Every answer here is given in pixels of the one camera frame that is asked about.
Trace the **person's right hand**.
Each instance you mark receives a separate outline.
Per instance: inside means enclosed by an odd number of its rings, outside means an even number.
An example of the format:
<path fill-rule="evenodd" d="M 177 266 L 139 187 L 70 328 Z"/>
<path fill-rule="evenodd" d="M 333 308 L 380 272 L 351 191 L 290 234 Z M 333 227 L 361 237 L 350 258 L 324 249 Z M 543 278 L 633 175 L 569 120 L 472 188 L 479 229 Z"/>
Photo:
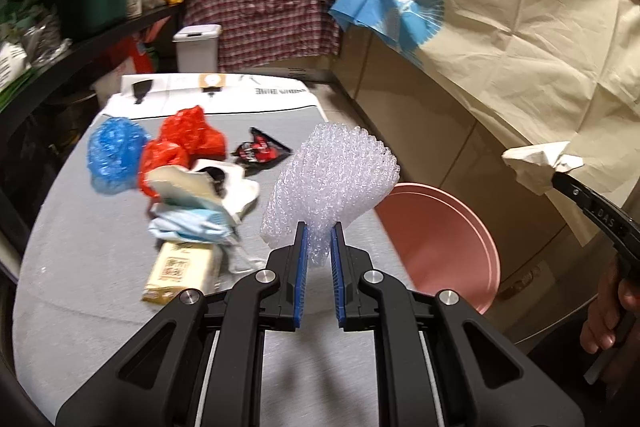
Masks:
<path fill-rule="evenodd" d="M 639 313 L 639 287 L 620 275 L 614 259 L 600 278 L 597 297 L 588 307 L 580 333 L 582 347 L 588 353 L 612 348 L 617 340 L 615 329 L 627 312 Z"/>

